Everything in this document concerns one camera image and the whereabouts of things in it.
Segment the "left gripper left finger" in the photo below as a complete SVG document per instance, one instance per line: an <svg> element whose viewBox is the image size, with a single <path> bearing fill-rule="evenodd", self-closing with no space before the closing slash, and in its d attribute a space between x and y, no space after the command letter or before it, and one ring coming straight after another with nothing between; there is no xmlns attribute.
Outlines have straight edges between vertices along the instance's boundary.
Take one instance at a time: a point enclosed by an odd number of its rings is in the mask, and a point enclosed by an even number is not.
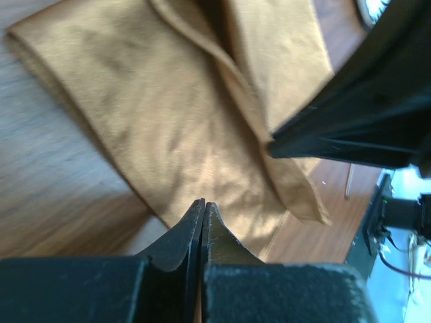
<svg viewBox="0 0 431 323"><path fill-rule="evenodd" d="M6 258L2 322L192 322L205 201L134 256Z"/></svg>

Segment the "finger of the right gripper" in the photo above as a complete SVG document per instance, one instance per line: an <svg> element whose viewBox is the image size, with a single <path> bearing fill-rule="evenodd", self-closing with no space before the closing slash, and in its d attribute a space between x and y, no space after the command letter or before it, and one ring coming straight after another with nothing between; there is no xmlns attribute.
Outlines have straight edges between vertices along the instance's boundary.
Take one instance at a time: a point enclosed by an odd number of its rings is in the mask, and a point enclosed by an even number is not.
<svg viewBox="0 0 431 323"><path fill-rule="evenodd" d="M392 1L356 52L275 141L424 141L430 2Z"/></svg>
<svg viewBox="0 0 431 323"><path fill-rule="evenodd" d="M418 152L416 133L280 135L268 144L274 158L317 157L378 168L403 168Z"/></svg>

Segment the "brown cloth napkin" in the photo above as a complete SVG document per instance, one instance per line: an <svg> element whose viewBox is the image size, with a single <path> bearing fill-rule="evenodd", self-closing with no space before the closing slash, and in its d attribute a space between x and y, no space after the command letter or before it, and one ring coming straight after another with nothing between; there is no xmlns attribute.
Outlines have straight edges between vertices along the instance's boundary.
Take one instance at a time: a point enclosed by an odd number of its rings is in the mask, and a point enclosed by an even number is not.
<svg viewBox="0 0 431 323"><path fill-rule="evenodd" d="M311 1L60 1L5 38L167 226L204 198L265 259L329 222L318 159L266 148L332 75Z"/></svg>

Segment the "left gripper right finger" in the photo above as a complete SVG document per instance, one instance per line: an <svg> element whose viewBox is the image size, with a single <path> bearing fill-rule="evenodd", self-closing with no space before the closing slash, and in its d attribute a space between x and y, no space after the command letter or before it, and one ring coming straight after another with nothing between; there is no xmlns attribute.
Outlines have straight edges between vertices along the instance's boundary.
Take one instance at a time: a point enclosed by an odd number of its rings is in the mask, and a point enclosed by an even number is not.
<svg viewBox="0 0 431 323"><path fill-rule="evenodd" d="M215 203L203 216L203 322L376 322L360 274L336 263L267 264L225 226Z"/></svg>

